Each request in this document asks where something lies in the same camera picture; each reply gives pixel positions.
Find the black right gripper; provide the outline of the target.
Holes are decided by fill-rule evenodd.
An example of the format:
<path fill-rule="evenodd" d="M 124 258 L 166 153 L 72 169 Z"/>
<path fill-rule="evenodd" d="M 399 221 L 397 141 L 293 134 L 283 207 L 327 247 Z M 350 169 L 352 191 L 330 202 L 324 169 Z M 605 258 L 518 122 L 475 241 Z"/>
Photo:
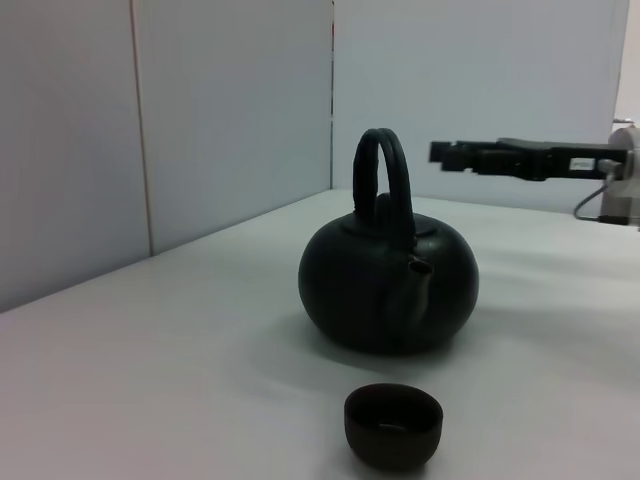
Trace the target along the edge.
<path fill-rule="evenodd" d="M 609 171 L 620 179 L 628 151 L 608 144 L 558 143 L 521 139 L 498 139 L 489 147 L 433 141 L 429 162 L 440 163 L 445 172 L 510 176 L 527 181 L 548 179 L 603 180 Z"/>

